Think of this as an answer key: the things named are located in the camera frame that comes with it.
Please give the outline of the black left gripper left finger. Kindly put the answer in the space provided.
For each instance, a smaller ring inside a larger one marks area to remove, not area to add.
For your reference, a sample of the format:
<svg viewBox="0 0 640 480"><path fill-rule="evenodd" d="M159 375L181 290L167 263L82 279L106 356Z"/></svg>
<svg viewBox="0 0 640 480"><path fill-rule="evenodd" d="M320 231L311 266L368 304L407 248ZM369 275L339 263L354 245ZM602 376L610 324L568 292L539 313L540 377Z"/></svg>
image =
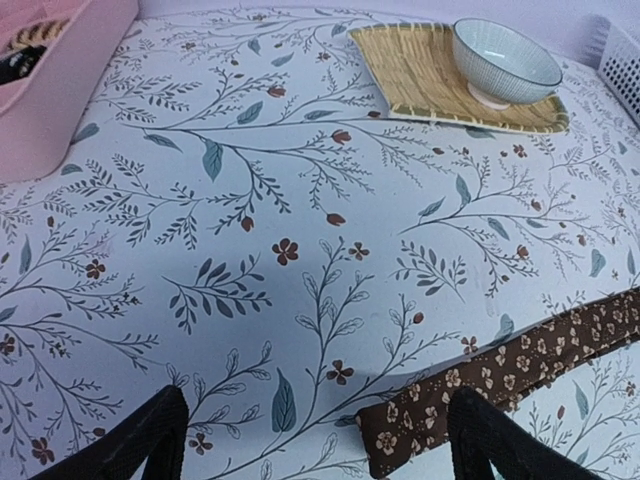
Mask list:
<svg viewBox="0 0 640 480"><path fill-rule="evenodd" d="M179 479L188 406L182 390L167 385L103 438L38 473L50 479Z"/></svg>

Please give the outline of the brown floral tie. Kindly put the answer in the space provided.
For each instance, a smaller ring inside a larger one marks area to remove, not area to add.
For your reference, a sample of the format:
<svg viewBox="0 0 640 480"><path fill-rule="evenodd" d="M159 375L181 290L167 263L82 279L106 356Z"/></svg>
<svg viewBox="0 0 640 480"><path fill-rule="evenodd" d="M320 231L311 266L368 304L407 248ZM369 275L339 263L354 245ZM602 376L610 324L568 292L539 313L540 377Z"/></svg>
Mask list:
<svg viewBox="0 0 640 480"><path fill-rule="evenodd" d="M578 306L424 380L356 415L369 473L383 479L448 438L454 393L469 387L512 411L558 376L639 338L639 291Z"/></svg>

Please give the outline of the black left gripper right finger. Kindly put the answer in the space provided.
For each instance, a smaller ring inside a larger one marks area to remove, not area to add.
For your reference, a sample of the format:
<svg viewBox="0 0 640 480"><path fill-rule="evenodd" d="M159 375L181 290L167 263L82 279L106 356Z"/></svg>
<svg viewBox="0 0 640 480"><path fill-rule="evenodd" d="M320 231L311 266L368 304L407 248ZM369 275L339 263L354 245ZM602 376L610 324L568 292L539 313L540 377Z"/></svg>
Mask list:
<svg viewBox="0 0 640 480"><path fill-rule="evenodd" d="M596 479L598 476L536 440L470 387L456 390L448 436L457 479Z"/></svg>

